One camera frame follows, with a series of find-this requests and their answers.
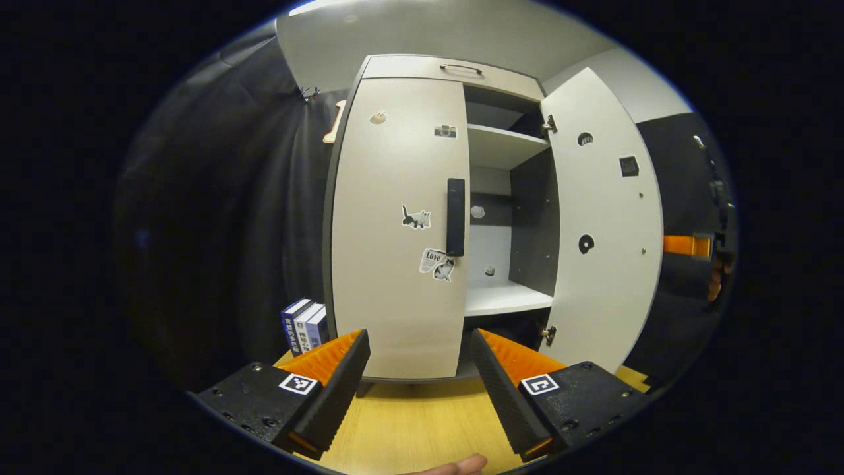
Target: drawer handle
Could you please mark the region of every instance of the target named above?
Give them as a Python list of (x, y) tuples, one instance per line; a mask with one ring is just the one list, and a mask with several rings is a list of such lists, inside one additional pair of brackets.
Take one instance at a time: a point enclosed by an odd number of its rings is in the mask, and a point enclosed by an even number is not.
[(471, 66), (463, 66), (462, 64), (441, 64), (440, 65), (440, 69), (445, 69), (445, 68), (466, 68), (466, 69), (472, 69), (475, 73), (478, 73), (478, 74), (484, 73), (483, 71), (481, 71), (478, 68), (473, 68)]

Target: door handle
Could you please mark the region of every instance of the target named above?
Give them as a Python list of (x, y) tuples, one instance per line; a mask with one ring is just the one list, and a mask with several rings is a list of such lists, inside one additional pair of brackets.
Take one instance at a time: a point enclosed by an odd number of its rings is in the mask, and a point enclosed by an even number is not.
[(466, 180), (448, 178), (446, 255), (462, 257), (466, 241)]
[(466, 69), (472, 69), (475, 73), (478, 73), (478, 74), (481, 74), (481, 75), (484, 74), (484, 72), (481, 71), (478, 68), (473, 68), (471, 66), (463, 66), (462, 64), (441, 64), (440, 65), (440, 69), (445, 69), (445, 68), (466, 68)]

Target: black curtain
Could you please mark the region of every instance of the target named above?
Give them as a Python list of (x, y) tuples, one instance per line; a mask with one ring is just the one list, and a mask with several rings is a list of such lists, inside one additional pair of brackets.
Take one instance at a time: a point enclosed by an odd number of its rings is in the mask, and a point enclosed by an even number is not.
[(306, 100), (274, 22), (202, 61), (133, 142), (116, 192), (125, 313), (184, 390), (286, 350), (279, 310), (322, 298), (334, 104)]
[[(697, 135), (709, 149), (730, 196), (733, 185), (724, 154), (702, 117), (679, 114), (637, 124), (651, 155), (662, 196), (666, 235), (689, 236), (720, 230), (711, 198), (711, 169), (698, 149)], [(730, 225), (736, 231), (736, 223)], [(717, 328), (726, 303), (706, 301), (711, 264), (664, 254), (651, 312), (625, 366), (649, 376), (658, 388), (679, 376), (700, 354)]]

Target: book spine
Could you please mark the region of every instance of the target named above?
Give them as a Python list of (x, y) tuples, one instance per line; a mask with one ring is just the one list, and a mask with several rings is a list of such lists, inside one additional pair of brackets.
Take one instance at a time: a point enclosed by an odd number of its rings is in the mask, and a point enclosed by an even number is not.
[(293, 315), (282, 314), (282, 321), (284, 322), (284, 334), (287, 336), (287, 344), (290, 346), (290, 354), (297, 357), (302, 354), (299, 347), (299, 338), (296, 337), (296, 329), (293, 326)]
[(319, 333), (320, 344), (325, 345), (328, 343), (328, 318), (320, 320), (320, 322), (316, 324), (316, 327), (317, 332)]
[(306, 327), (306, 320), (296, 319), (293, 322), (296, 326), (296, 337), (299, 339), (299, 348), (303, 353), (311, 350), (311, 343), (308, 341), (308, 329)]
[(319, 347), (322, 344), (322, 338), (319, 335), (319, 324), (309, 321), (306, 326), (308, 328), (308, 340), (311, 343), (311, 349)]

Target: cabinet door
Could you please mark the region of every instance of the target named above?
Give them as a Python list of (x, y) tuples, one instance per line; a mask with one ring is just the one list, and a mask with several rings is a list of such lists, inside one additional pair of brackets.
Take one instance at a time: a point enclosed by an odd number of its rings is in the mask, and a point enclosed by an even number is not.
[[(365, 377), (453, 377), (467, 257), (453, 259), (447, 280), (435, 278), (445, 276), (447, 264), (427, 272), (420, 264), (426, 249), (446, 251), (450, 178), (465, 180), (463, 208), (469, 202), (463, 85), (363, 79), (349, 106), (332, 216), (337, 332), (369, 331)], [(439, 132), (444, 125), (456, 136)], [(468, 220), (463, 210), (464, 245)]]
[(541, 109), (557, 127), (549, 141), (560, 191), (560, 262), (548, 322), (556, 334), (540, 351), (614, 373), (636, 343), (657, 287), (657, 179), (636, 124), (591, 69), (566, 81)]
[(366, 64), (363, 77), (461, 81), (483, 89), (498, 90), (534, 104), (543, 98), (539, 82), (535, 78), (488, 64), (443, 57), (376, 55)]

